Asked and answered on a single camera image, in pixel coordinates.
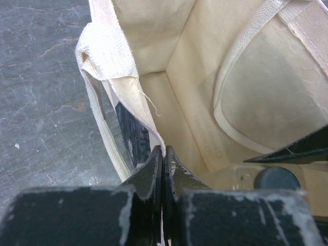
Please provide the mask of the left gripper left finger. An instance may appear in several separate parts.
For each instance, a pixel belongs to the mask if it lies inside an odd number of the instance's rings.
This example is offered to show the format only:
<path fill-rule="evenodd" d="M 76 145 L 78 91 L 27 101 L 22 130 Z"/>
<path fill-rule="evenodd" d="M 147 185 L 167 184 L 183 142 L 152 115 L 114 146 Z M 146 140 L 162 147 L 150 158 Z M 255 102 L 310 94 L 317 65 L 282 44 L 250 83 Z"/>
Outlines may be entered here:
<path fill-rule="evenodd" d="M 1 245 L 157 245 L 162 151 L 119 186 L 21 191 L 1 221 Z"/>

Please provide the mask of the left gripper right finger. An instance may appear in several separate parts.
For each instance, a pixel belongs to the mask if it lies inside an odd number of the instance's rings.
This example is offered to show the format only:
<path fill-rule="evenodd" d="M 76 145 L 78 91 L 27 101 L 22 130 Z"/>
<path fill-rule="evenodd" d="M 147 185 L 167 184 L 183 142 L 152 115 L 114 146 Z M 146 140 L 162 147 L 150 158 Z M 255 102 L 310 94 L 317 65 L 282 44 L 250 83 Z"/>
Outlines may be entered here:
<path fill-rule="evenodd" d="M 163 184 L 165 245 L 324 245 L 324 218 L 299 191 L 211 189 L 171 146 Z"/>

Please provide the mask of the cream canvas tote bag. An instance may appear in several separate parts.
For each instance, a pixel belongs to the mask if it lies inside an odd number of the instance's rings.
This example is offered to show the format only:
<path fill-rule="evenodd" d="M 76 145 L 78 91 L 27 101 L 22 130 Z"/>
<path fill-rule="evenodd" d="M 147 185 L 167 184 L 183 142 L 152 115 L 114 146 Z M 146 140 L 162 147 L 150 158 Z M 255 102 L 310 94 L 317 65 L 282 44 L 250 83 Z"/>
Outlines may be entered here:
<path fill-rule="evenodd" d="M 327 124 L 322 1 L 89 1 L 75 55 L 122 181 L 155 146 L 238 189 L 238 163 Z"/>

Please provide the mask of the clear bottle black label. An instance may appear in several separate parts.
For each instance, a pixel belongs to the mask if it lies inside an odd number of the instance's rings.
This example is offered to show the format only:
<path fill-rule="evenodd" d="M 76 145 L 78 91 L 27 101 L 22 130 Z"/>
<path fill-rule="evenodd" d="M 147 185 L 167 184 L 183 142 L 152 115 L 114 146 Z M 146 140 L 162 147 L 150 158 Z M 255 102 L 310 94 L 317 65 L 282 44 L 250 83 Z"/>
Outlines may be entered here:
<path fill-rule="evenodd" d="M 303 170 L 298 165 L 283 163 L 240 163 L 231 169 L 234 190 L 306 189 Z"/>

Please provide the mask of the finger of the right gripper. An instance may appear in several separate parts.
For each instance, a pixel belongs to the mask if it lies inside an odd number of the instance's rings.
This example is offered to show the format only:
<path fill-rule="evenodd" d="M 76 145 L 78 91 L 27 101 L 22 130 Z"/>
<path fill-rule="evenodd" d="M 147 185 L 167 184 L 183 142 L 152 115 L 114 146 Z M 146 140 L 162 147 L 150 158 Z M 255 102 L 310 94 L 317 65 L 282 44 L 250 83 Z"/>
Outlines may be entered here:
<path fill-rule="evenodd" d="M 323 127 L 275 152 L 246 160 L 248 163 L 310 164 L 327 161 L 327 127 Z"/>

